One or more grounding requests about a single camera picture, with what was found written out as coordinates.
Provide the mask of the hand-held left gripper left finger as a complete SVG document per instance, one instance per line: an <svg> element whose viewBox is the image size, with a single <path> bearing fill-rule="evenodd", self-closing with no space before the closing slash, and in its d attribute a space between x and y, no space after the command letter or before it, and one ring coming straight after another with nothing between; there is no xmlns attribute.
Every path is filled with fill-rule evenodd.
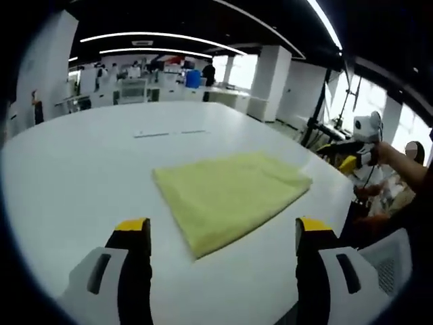
<svg viewBox="0 0 433 325"><path fill-rule="evenodd" d="M151 225L119 223L71 272L62 308L77 324L151 324Z"/></svg>

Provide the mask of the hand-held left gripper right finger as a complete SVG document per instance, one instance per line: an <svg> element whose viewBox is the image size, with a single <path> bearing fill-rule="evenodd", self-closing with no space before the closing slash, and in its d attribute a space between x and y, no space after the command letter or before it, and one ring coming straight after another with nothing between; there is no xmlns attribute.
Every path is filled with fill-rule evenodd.
<svg viewBox="0 0 433 325"><path fill-rule="evenodd" d="M391 302L378 272L322 221L296 219L297 324L370 324Z"/></svg>

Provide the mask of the person's right hand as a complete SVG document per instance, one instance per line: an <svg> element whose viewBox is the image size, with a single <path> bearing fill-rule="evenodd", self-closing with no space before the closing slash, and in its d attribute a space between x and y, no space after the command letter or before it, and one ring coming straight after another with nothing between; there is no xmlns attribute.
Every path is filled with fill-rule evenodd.
<svg viewBox="0 0 433 325"><path fill-rule="evenodd" d="M378 142L375 145L375 154L378 165L393 165L396 150L387 142Z"/></svg>

